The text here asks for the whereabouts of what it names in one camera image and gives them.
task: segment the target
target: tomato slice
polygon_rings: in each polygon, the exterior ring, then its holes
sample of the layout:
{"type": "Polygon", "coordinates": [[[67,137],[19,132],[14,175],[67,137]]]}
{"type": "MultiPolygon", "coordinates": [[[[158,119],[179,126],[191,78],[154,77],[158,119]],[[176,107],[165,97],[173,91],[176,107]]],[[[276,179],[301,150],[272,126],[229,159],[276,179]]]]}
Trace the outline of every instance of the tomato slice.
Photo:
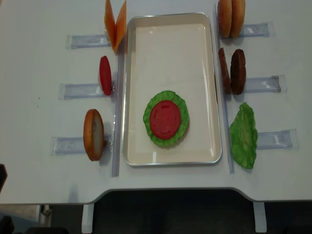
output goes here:
{"type": "Polygon", "coordinates": [[[106,56],[101,58],[99,63],[99,79],[101,81],[101,86],[103,92],[106,96],[110,96],[112,93],[112,73],[111,66],[106,56]]]}
{"type": "Polygon", "coordinates": [[[163,140],[174,136],[180,127],[181,113],[177,105],[169,100],[157,103],[150,114],[152,133],[163,140]]]}

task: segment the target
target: white table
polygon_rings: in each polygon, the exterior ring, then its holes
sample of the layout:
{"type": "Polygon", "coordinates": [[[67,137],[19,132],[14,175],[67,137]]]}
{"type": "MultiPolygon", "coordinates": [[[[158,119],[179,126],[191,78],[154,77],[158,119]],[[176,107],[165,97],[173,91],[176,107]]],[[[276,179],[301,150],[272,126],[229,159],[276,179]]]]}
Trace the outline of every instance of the white table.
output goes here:
{"type": "MultiPolygon", "coordinates": [[[[122,4],[123,0],[112,1],[115,18],[122,4]]],[[[129,0],[127,20],[204,12],[212,24],[213,7],[212,0],[129,0]]],[[[103,55],[112,71],[117,70],[117,57],[109,47],[65,49],[67,35],[103,33],[104,0],[3,0],[0,163],[5,164],[8,178],[0,203],[86,204],[112,190],[159,188],[230,188],[255,201],[311,200],[311,9],[308,0],[247,1],[245,23],[273,21],[276,36],[225,46],[228,55],[236,48],[245,51],[248,77],[285,75],[287,93],[246,94],[244,100],[254,109],[259,132],[296,128],[298,150],[258,151],[251,173],[235,164],[234,174],[229,173],[225,151],[210,166],[132,168],[121,158],[119,177],[112,178],[111,157],[91,162],[86,155],[49,154],[51,137],[82,136],[85,113],[91,108],[100,111],[111,131],[108,99],[57,99],[60,83],[96,82],[103,55]]],[[[229,101],[229,122],[239,105],[235,99],[229,101]]]]}

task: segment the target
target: green lettuce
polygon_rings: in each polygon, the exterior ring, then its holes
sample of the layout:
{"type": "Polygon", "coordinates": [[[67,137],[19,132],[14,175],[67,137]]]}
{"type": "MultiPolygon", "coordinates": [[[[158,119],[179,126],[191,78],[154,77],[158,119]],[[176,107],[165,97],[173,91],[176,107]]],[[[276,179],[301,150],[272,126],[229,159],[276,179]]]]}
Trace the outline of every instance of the green lettuce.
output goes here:
{"type": "Polygon", "coordinates": [[[243,103],[230,126],[233,159],[243,168],[252,169],[257,157],[258,132],[255,128],[254,111],[243,103]]]}
{"type": "Polygon", "coordinates": [[[156,145],[164,146],[164,147],[174,145],[178,140],[180,140],[183,137],[183,135],[185,134],[189,126],[189,113],[187,111],[186,103],[175,92],[169,91],[169,90],[163,91],[155,95],[147,104],[144,115],[143,115],[143,122],[145,124],[147,135],[151,138],[152,142],[154,142],[156,145]],[[177,132],[172,138],[167,139],[167,140],[163,140],[163,139],[156,137],[152,133],[151,126],[150,126],[150,115],[151,115],[151,111],[153,107],[157,103],[161,101],[165,101],[165,100],[170,100],[174,102],[179,108],[180,114],[181,114],[181,124],[180,124],[179,129],[177,130],[177,132]]]}

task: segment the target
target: clear plastic holder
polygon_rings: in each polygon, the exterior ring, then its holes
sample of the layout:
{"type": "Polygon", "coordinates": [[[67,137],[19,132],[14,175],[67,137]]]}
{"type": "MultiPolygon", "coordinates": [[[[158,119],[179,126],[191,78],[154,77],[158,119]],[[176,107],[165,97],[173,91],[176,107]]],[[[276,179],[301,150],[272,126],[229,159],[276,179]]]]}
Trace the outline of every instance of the clear plastic holder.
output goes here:
{"type": "Polygon", "coordinates": [[[297,130],[258,133],[257,150],[299,148],[297,130]]]}
{"type": "MultiPolygon", "coordinates": [[[[112,150],[112,136],[104,136],[106,142],[103,152],[108,153],[112,150]]],[[[83,137],[52,137],[51,155],[80,155],[86,151],[83,145],[83,137]]]]}
{"type": "Polygon", "coordinates": [[[244,88],[244,93],[281,93],[286,92],[287,86],[285,76],[272,76],[264,78],[248,78],[244,88]]]}
{"type": "Polygon", "coordinates": [[[239,38],[274,37],[274,36],[275,31],[273,27],[273,22],[244,24],[242,26],[242,31],[238,35],[239,38]]]}
{"type": "Polygon", "coordinates": [[[114,95],[115,86],[112,82],[113,91],[110,96],[106,96],[99,84],[60,84],[58,90],[58,98],[77,99],[77,98],[102,98],[112,97],[114,95]]]}
{"type": "MultiPolygon", "coordinates": [[[[219,27],[217,25],[217,13],[216,5],[214,5],[214,35],[215,35],[215,46],[217,52],[220,49],[220,34],[219,27]]],[[[231,149],[231,137],[230,137],[230,125],[228,122],[228,112],[226,106],[226,93],[223,89],[223,79],[220,68],[219,57],[217,58],[218,72],[221,86],[221,101],[223,122],[225,125],[225,138],[226,138],[226,150],[228,154],[229,172],[234,173],[234,163],[231,149]]],[[[286,92],[287,86],[285,83],[285,76],[272,76],[268,78],[248,78],[246,79],[245,93],[263,93],[263,92],[286,92]]],[[[258,133],[258,147],[257,150],[268,150],[268,149],[294,149],[298,148],[298,140],[296,129],[290,129],[280,132],[267,132],[258,133]]]]}
{"type": "Polygon", "coordinates": [[[66,49],[111,46],[107,35],[68,35],[66,49]]]}
{"type": "MultiPolygon", "coordinates": [[[[214,39],[215,39],[215,46],[216,51],[218,53],[220,49],[220,40],[219,40],[219,27],[217,21],[217,13],[216,13],[216,6],[214,5],[214,39]]],[[[226,152],[228,155],[228,164],[229,164],[229,172],[234,173],[234,163],[232,157],[232,149],[231,149],[231,138],[230,138],[230,128],[228,122],[228,110],[226,106],[226,93],[224,90],[224,84],[222,79],[222,73],[220,68],[220,60],[219,56],[217,56],[217,63],[218,63],[218,71],[219,71],[219,81],[220,81],[220,92],[221,92],[221,102],[222,102],[222,113],[223,113],[223,124],[224,124],[224,132],[225,132],[225,142],[222,141],[222,145],[226,146],[226,152]]]]}
{"type": "Polygon", "coordinates": [[[123,100],[123,81],[124,81],[124,69],[125,69],[125,53],[126,53],[126,41],[124,37],[118,48],[118,72],[116,80],[116,109],[114,116],[114,143],[113,143],[113,158],[111,177],[119,176],[119,164],[120,164],[120,144],[121,144],[121,125],[122,120],[122,100],[123,100]]]}

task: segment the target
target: bun slice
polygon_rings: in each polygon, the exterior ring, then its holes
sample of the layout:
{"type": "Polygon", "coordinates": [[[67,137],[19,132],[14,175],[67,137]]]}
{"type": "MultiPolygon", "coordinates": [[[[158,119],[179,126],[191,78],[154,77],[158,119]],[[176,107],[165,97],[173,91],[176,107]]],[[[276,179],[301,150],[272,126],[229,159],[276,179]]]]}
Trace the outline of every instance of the bun slice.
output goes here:
{"type": "Polygon", "coordinates": [[[244,51],[235,50],[231,61],[231,89],[234,94],[241,94],[246,83],[246,61],[244,51]]]}
{"type": "Polygon", "coordinates": [[[230,82],[230,76],[229,76],[229,72],[228,72],[228,65],[226,64],[223,48],[219,49],[218,53],[219,53],[219,60],[220,60],[220,66],[221,66],[224,90],[225,90],[226,94],[230,94],[230,93],[232,93],[232,91],[231,91],[231,82],[230,82]]]}
{"type": "Polygon", "coordinates": [[[219,0],[218,25],[223,37],[228,38],[232,24],[232,0],[219,0]]]}
{"type": "Polygon", "coordinates": [[[245,0],[232,0],[232,27],[230,36],[237,38],[245,18],[245,0]]]}
{"type": "Polygon", "coordinates": [[[91,161],[99,161],[104,147],[104,125],[96,109],[89,110],[83,126],[84,149],[91,161]]]}

